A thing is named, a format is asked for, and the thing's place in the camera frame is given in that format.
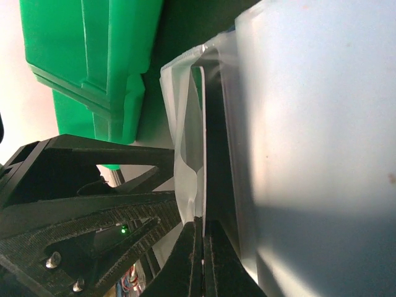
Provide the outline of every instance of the screw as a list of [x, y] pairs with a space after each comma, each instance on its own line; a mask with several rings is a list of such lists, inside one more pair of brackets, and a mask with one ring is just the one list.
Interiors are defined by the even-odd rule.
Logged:
[[79, 277], [79, 279], [73, 285], [73, 292], [81, 292], [84, 289], [84, 285], [84, 279], [82, 277]]
[[58, 267], [61, 263], [62, 257], [60, 253], [53, 252], [52, 256], [48, 258], [47, 262], [45, 263], [45, 267], [48, 269], [54, 269]]

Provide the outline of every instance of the brown spot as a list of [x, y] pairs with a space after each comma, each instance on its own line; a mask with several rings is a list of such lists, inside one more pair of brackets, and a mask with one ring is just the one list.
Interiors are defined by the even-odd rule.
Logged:
[[393, 173], [389, 173], [388, 178], [391, 184], [396, 184], [396, 176]]

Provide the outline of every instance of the green plastic container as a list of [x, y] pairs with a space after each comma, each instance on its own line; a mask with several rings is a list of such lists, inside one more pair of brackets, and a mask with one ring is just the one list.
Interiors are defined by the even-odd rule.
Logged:
[[141, 74], [150, 65], [162, 2], [20, 0], [26, 60], [54, 90], [60, 133], [135, 140]]

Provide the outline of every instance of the metal screw head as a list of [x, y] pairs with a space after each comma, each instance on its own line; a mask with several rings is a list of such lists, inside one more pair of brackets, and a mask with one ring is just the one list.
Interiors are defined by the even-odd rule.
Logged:
[[85, 281], [82, 277], [74, 283], [73, 285], [73, 292], [81, 292], [84, 289]]
[[45, 263], [45, 267], [48, 269], [54, 269], [59, 266], [62, 261], [62, 257], [60, 253], [53, 252], [50, 258], [48, 258], [47, 262]]

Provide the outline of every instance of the white wall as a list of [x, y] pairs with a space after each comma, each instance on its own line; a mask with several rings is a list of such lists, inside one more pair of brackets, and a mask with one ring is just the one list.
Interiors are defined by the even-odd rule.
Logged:
[[22, 145], [58, 134], [51, 89], [27, 66], [19, 1], [0, 0], [0, 113], [5, 136], [0, 163]]

